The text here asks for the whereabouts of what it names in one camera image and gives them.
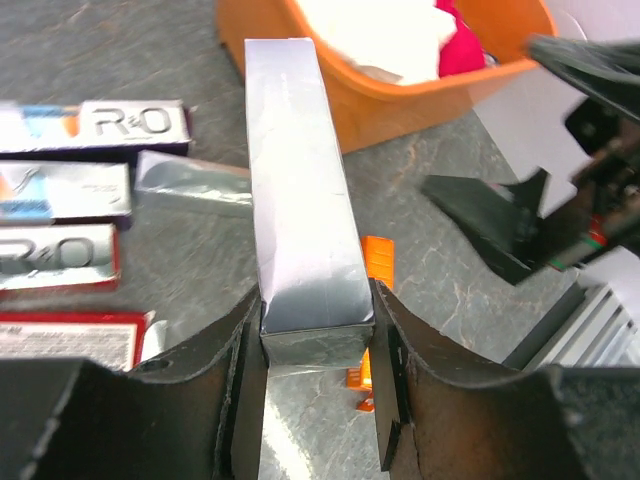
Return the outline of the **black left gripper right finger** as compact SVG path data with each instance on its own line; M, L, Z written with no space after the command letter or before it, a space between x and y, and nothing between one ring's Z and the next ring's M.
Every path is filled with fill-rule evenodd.
M635 479L639 372L486 359L372 281L381 468L394 479Z

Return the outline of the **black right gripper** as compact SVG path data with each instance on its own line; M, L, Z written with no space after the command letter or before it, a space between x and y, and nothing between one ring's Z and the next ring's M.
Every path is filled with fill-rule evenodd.
M622 246L639 253L639 124L586 98L565 127L588 155L571 183L587 199L588 229L580 260ZM511 285L537 273L539 209L549 173L499 184L479 178L429 175L421 193L451 219L485 265Z

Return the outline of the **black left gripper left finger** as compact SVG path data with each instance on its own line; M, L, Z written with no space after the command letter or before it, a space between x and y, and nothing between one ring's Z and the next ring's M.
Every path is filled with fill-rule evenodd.
M5 479L254 479L267 363L247 293L189 339L118 373L87 359L1 364Z

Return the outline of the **orange toothpaste box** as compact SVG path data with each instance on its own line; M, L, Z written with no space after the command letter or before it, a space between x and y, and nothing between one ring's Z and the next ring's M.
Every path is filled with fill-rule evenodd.
M368 276L381 281L389 289L393 289L395 277L394 242L388 238L366 236L361 238L361 247ZM347 370L346 387L349 390L366 394L356 407L358 411L372 413L375 410L368 349L365 350L360 365L357 368Z

